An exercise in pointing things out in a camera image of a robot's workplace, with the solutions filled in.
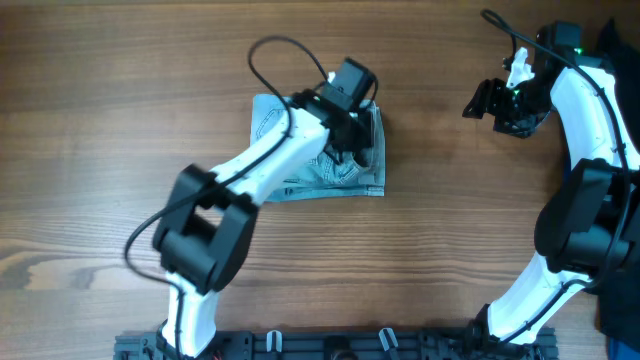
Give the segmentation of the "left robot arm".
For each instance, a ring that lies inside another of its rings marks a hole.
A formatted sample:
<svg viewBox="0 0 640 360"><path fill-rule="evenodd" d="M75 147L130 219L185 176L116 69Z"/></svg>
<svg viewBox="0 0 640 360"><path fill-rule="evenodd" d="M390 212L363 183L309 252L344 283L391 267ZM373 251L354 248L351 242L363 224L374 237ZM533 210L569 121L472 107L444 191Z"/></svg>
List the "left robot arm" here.
<svg viewBox="0 0 640 360"><path fill-rule="evenodd" d="M205 352L219 295L247 257L261 205L327 146L352 151L368 142L365 96L377 86L373 72L347 58L321 90L287 99L277 123L244 152L209 171L190 165L179 173L153 236L172 287L159 333L166 356Z"/></svg>

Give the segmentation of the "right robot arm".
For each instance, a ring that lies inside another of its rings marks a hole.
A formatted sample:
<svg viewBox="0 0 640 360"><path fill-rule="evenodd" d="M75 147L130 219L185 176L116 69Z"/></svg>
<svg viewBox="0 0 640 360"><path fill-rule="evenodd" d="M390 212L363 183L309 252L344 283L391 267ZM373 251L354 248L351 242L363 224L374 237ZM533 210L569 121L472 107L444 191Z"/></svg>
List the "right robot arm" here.
<svg viewBox="0 0 640 360"><path fill-rule="evenodd" d="M465 330L462 350L478 359L534 355L539 331L574 294L639 259L637 50L613 22L594 52L583 49L581 28L570 22L510 38L508 78L481 82L463 116L491 115L496 132L525 139L557 113L569 165L536 220L531 261Z"/></svg>

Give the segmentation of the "light blue denim shorts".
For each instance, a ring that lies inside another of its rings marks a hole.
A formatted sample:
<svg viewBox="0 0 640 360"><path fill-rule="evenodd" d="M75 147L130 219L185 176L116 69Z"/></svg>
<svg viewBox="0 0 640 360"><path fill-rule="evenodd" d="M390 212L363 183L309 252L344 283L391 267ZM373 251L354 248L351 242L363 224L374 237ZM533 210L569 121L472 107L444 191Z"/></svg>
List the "light blue denim shorts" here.
<svg viewBox="0 0 640 360"><path fill-rule="evenodd" d="M313 115L291 106L295 125L319 125ZM328 147L285 179L267 198L281 203L331 197L382 197L386 184L384 127L379 107L374 103L364 114L365 140L371 147L343 152ZM253 98L250 146L285 122L288 113L276 95L258 94Z"/></svg>

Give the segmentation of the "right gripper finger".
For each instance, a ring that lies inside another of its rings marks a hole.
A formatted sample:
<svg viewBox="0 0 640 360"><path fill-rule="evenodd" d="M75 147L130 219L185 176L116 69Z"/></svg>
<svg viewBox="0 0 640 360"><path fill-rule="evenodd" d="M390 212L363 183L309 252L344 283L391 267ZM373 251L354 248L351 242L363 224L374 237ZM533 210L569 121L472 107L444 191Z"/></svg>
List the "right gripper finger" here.
<svg viewBox="0 0 640 360"><path fill-rule="evenodd" d="M508 122L496 120L494 122L493 130L495 132L506 134L516 138L526 139L535 134L537 128L541 123L541 120L534 120L532 122Z"/></svg>
<svg viewBox="0 0 640 360"><path fill-rule="evenodd" d="M476 92L462 112L464 118L482 119L490 107L491 96L486 92Z"/></svg>

